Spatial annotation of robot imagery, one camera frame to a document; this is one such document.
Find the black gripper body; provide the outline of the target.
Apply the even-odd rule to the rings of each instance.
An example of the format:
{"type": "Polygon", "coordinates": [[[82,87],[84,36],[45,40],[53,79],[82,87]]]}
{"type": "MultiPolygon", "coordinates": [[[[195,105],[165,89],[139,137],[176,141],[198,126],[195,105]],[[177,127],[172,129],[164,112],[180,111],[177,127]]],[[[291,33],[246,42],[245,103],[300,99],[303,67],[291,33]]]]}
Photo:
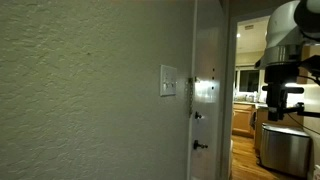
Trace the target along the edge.
{"type": "Polygon", "coordinates": [[[295,65],[272,65],[265,68],[263,90],[267,92],[266,103],[268,106],[268,119],[278,121],[284,118],[286,113],[302,112],[302,105],[287,107],[289,93],[302,94],[302,88],[287,87],[287,83],[295,83],[299,76],[299,69],[295,65]]]}

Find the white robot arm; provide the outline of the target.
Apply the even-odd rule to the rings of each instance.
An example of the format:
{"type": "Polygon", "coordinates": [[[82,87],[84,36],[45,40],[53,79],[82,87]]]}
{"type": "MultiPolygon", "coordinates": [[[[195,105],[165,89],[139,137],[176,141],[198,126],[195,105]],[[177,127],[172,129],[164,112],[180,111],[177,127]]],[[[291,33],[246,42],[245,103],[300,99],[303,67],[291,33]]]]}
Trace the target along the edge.
{"type": "Polygon", "coordinates": [[[270,16],[267,25],[266,48],[256,68],[264,69],[262,87],[267,92],[268,119],[278,121],[285,114],[320,117],[319,112],[305,110],[303,102],[287,107],[289,93],[302,94],[303,88],[287,87],[301,76],[299,68],[307,70],[318,84],[320,56],[302,59],[304,46],[315,45],[320,40],[320,0],[292,0],[279,6],[270,16]]]}

